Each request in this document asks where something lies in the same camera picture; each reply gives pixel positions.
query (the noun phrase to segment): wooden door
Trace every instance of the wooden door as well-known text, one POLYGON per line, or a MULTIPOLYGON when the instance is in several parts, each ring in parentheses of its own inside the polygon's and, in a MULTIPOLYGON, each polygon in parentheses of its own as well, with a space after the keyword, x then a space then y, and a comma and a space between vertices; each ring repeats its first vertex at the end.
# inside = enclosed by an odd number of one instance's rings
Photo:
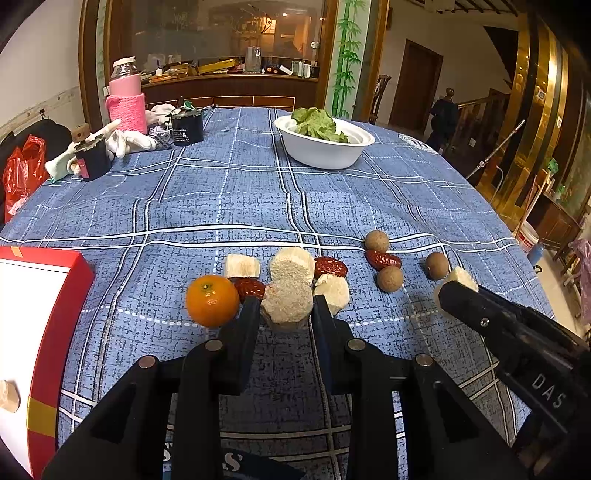
POLYGON ((424 132, 443 57, 407 39, 390 113, 390 125, 424 132))

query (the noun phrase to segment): green vegetable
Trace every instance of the green vegetable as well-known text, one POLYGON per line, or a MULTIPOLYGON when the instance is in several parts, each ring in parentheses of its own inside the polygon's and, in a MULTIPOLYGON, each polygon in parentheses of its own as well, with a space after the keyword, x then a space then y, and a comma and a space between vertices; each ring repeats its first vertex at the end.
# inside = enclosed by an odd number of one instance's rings
POLYGON ((291 117, 297 122, 296 133, 331 142, 349 143, 347 135, 336 132, 336 123, 326 110, 318 110, 315 106, 298 108, 291 117))
POLYGON ((548 162, 548 170, 550 171, 550 173, 552 175, 554 175, 556 172, 558 172, 558 162, 556 161, 556 159, 552 158, 548 162))

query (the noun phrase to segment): mandarin orange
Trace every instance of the mandarin orange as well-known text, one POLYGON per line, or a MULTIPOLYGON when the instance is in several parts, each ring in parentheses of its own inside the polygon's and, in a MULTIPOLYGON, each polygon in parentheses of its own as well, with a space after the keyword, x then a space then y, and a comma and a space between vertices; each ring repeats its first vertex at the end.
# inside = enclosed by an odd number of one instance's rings
POLYGON ((232 320, 238 312, 240 297, 225 277, 204 275, 187 288, 187 312, 195 323, 216 328, 232 320))

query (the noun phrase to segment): black canister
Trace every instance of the black canister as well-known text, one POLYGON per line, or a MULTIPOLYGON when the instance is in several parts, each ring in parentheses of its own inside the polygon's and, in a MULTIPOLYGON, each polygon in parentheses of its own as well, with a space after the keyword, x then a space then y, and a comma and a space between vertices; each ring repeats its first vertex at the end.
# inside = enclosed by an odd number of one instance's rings
POLYGON ((96 180, 111 169, 112 162, 107 156, 107 147, 103 135, 89 142, 81 142, 74 151, 80 175, 84 181, 96 180))
POLYGON ((177 147, 186 147, 203 141, 203 115, 201 110, 181 110, 172 117, 173 141, 177 147))

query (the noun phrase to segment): black bag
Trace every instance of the black bag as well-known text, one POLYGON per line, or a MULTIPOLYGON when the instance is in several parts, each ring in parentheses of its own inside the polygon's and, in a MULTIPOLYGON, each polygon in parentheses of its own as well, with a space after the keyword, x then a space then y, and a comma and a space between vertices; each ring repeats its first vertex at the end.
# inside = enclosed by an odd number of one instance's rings
MULTIPOLYGON (((22 148, 29 135, 35 135, 35 137, 42 138, 46 143, 45 158, 53 160, 58 155, 64 153, 68 145, 72 142, 72 134, 70 130, 63 125, 55 123, 53 120, 43 119, 27 127, 25 130, 18 134, 10 132, 2 143, 0 143, 0 178, 4 173, 6 167, 6 161, 8 157, 12 155, 15 147, 22 148)), ((4 187, 0 187, 0 211, 4 208, 4 187)))

